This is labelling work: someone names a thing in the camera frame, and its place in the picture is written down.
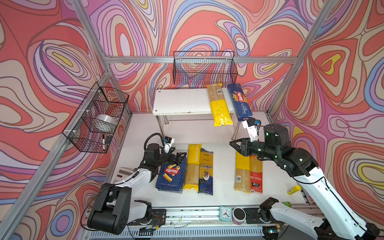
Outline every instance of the psychedelic wall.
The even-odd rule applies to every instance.
[[[104,72],[70,2],[0,1],[0,221]],[[108,154],[68,147],[15,240],[76,237],[126,120]]]
[[[233,50],[236,56],[296,56],[322,0],[95,0],[85,3],[109,56],[173,56],[174,51]],[[152,111],[157,89],[188,88],[172,80],[173,64],[117,63],[111,68],[132,98]],[[252,109],[264,111],[288,64],[239,63]]]
[[[384,2],[339,1],[274,110],[346,203],[384,225]]]

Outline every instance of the black mounting plate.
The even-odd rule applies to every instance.
[[[248,224],[253,223],[264,223],[262,222],[260,218],[260,214],[257,212],[259,211],[259,208],[244,208],[245,211],[245,220]],[[279,223],[277,220],[271,221],[271,223]]]
[[[152,209],[152,219],[146,223],[146,224],[141,224],[139,221],[134,220],[130,223],[127,223],[128,226],[148,226],[148,225],[153,225],[153,226],[161,226],[166,223],[166,216],[167,216],[167,210],[166,209]]]

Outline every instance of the yellow bottle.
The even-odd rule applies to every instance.
[[[295,192],[298,192],[298,191],[300,191],[300,190],[301,190],[301,187],[300,187],[299,185],[296,185],[296,186],[294,186],[293,188],[291,188],[290,190],[288,190],[287,193],[288,193],[289,195],[292,195],[292,194],[294,194]]]

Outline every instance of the black wire basket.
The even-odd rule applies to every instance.
[[[116,88],[99,86],[67,138],[81,152],[108,152],[128,98]]]
[[[235,83],[237,68],[233,51],[174,51],[173,83],[203,88],[221,83]]]

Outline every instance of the pasta package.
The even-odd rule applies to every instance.
[[[207,89],[209,101],[211,102],[212,115],[214,116],[215,127],[233,125],[221,84],[208,85]]]
[[[200,173],[199,193],[214,194],[214,153],[201,149],[200,152]]]
[[[184,189],[194,188],[199,191],[199,170],[200,170],[201,144],[190,144],[188,148],[187,176]]]
[[[257,156],[250,157],[251,169],[251,191],[263,193],[263,161]]]
[[[184,157],[180,165],[163,164],[157,177],[156,188],[159,191],[182,193],[185,182],[187,158]]]
[[[235,108],[237,121],[242,122],[253,118],[251,108],[249,107],[248,101],[244,96],[240,83],[230,83],[227,88],[229,94],[231,95],[233,107]]]
[[[251,193],[250,158],[236,152],[235,190]]]

